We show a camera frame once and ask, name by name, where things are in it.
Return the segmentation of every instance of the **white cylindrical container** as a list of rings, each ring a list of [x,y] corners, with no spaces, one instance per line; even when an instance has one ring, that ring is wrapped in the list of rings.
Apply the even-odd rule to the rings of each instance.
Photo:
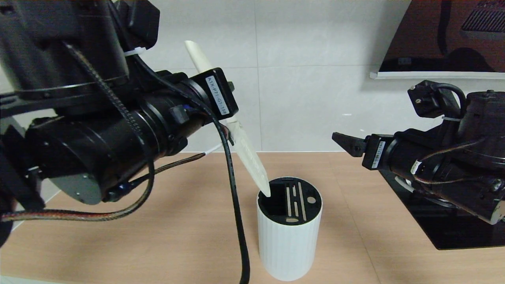
[[[314,261],[323,202],[315,187],[295,177],[272,180],[270,193],[257,199],[261,262],[276,279],[293,281]]]

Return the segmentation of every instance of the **white tile wall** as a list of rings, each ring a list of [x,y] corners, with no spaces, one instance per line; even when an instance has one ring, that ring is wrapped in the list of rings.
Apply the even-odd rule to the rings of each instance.
[[[407,89],[420,80],[371,80],[410,1],[151,0],[158,43],[142,55],[155,70],[195,73],[184,40],[198,42],[235,83],[239,117],[258,151],[340,151],[333,131],[364,137],[440,123],[416,116]],[[0,73],[0,90],[5,89]],[[498,80],[446,80],[465,92]],[[19,118],[27,125],[43,111]],[[219,141],[206,126],[185,151]]]

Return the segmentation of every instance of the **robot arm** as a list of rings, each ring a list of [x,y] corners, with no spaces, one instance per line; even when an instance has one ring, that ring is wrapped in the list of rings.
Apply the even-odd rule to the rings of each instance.
[[[178,154],[202,126],[238,112],[220,68],[155,73],[134,54],[158,37],[160,11],[148,1],[4,1],[0,9],[0,63],[15,90],[0,94],[0,213],[15,201],[42,210],[45,178],[86,204],[117,201],[149,160]],[[42,109],[57,116],[26,131],[12,118]]]
[[[451,90],[460,97],[459,108]],[[505,92],[463,92],[449,84],[423,81],[409,91],[420,117],[444,115],[426,132],[408,129],[365,139],[338,132],[333,140],[369,170],[387,170],[412,181],[427,196],[439,197],[496,224],[505,216]]]

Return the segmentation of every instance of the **white shelf edge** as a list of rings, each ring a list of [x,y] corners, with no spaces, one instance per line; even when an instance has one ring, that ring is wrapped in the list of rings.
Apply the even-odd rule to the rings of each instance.
[[[410,71],[410,72],[370,72],[370,78],[387,79],[486,79],[505,80],[505,73],[498,72],[448,72],[448,71]]]

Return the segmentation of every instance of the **white label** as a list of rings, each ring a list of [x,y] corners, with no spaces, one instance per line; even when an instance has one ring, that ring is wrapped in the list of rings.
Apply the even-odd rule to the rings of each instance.
[[[219,89],[219,86],[214,76],[209,76],[205,78],[205,81],[207,82],[209,89],[211,89],[212,96],[214,97],[216,105],[218,105],[219,112],[221,112],[222,115],[229,114],[230,110],[228,110],[228,106],[224,101],[223,94],[221,94],[221,90]]]
[[[416,162],[412,165],[412,168],[411,168],[411,174],[416,174],[417,169],[419,168],[419,166],[420,166],[422,163],[423,163],[423,162],[419,162],[418,160],[416,160]]]
[[[386,141],[379,142],[379,147],[377,147],[377,152],[375,153],[374,162],[372,163],[372,169],[376,169],[379,166],[380,157],[382,156],[382,151],[386,146]]]

